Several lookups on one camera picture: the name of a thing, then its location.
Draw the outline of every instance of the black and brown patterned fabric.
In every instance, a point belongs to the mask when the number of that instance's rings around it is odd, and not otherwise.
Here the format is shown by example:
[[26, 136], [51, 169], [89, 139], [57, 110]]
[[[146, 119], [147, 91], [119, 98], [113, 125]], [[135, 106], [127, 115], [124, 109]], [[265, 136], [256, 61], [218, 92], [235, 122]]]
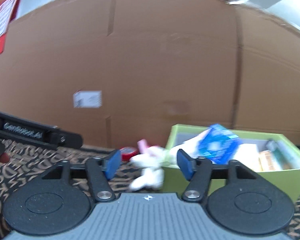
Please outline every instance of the black and brown patterned fabric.
[[[60, 148], [57, 151], [53, 151], [31, 145], [23, 145], [11, 140], [3, 140], [2, 142], [6, 146], [10, 162], [0, 166], [0, 239], [3, 239], [9, 233], [9, 228], [2, 216], [2, 205], [11, 193], [60, 160], [69, 160], [71, 163], [76, 164], [84, 163], [88, 158], [94, 156], [105, 156], [105, 154], [98, 154], [92, 151], [86, 152], [68, 148]], [[140, 170], [128, 163], [124, 163], [117, 171], [110, 185], [114, 192], [118, 194], [119, 192], [126, 191], [130, 182], [139, 175]], [[72, 185], [82, 190], [85, 194], [90, 195], [85, 179], [74, 179]], [[296, 202], [295, 208], [296, 212], [287, 232], [292, 239], [299, 240], [300, 198]]]

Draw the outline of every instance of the screw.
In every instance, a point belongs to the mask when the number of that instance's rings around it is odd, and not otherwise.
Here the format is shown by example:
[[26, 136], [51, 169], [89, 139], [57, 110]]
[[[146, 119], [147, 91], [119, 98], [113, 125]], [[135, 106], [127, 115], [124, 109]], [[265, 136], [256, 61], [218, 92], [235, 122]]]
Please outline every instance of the screw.
[[196, 190], [188, 190], [185, 192], [185, 196], [187, 198], [198, 198], [200, 197], [200, 193]]
[[101, 199], [109, 199], [112, 197], [112, 193], [110, 191], [103, 190], [98, 192], [97, 197]]

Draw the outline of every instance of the green storage box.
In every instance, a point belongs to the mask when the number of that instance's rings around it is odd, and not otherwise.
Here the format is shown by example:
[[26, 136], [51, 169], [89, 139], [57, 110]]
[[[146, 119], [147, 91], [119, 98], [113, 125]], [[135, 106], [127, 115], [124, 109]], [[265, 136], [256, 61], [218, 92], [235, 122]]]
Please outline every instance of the green storage box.
[[[206, 129], [208, 129], [208, 127], [182, 124], [174, 125], [172, 126], [166, 149], [170, 150], [174, 146], [180, 145], [183, 141], [195, 137]], [[247, 142], [244, 141], [244, 143], [255, 143], [254, 141], [256, 141], [258, 144], [260, 142], [262, 143], [262, 141], [266, 142], [269, 139], [275, 140], [279, 144], [280, 150], [282, 152], [287, 152], [300, 166], [299, 149], [284, 135], [240, 130], [232, 131], [241, 139], [248, 140]], [[166, 165], [163, 166], [165, 174], [162, 192], [177, 192], [178, 194], [181, 194], [189, 182], [185, 180], [178, 166], [169, 165], [167, 162], [165, 162], [165, 164]], [[288, 194], [293, 202], [300, 196], [300, 168], [283, 171], [259, 172], [259, 174]], [[209, 194], [224, 186], [224, 184], [224, 179], [214, 179], [210, 184]]]

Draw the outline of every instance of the cardboard box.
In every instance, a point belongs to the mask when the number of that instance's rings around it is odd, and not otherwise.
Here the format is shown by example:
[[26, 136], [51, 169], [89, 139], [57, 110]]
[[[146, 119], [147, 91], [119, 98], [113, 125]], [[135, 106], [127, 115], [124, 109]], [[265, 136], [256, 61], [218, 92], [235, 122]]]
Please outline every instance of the cardboard box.
[[[55, 0], [9, 25], [0, 111], [101, 147], [163, 146], [177, 123], [300, 144], [300, 36], [260, 15], [224, 0]], [[79, 90], [102, 106], [74, 108]]]
[[[184, 140], [188, 140], [197, 136], [199, 133], [208, 129], [208, 127], [191, 126], [177, 124], [172, 126], [171, 133], [166, 148], [170, 150], [174, 146], [181, 144]], [[289, 155], [290, 160], [300, 167], [300, 151], [293, 145], [284, 135], [274, 133], [261, 133], [251, 131], [232, 130], [232, 132], [243, 140], [243, 143], [255, 143], [259, 149], [262, 149], [263, 141], [269, 139], [275, 140], [282, 152]], [[184, 192], [188, 185], [188, 181], [183, 177], [177, 165], [169, 165], [166, 162], [164, 169], [164, 183], [162, 192]], [[259, 172], [262, 177], [267, 179], [279, 189], [284, 191], [293, 202], [300, 195], [300, 168], [282, 171]], [[223, 187], [224, 179], [213, 179], [210, 184], [209, 194], [216, 189]]]

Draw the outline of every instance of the ribbed gray surface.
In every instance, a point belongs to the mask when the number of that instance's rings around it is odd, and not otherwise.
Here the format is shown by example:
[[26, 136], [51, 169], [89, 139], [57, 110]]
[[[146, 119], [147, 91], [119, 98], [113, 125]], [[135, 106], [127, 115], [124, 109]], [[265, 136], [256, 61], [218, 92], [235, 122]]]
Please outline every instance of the ribbed gray surface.
[[30, 239], [288, 240], [290, 238], [283, 233], [262, 238], [229, 233], [211, 222], [200, 205], [183, 202], [174, 193], [149, 195], [123, 193], [114, 202], [98, 204], [85, 222], [66, 233], [33, 237], [12, 232], [5, 238], [5, 240]]

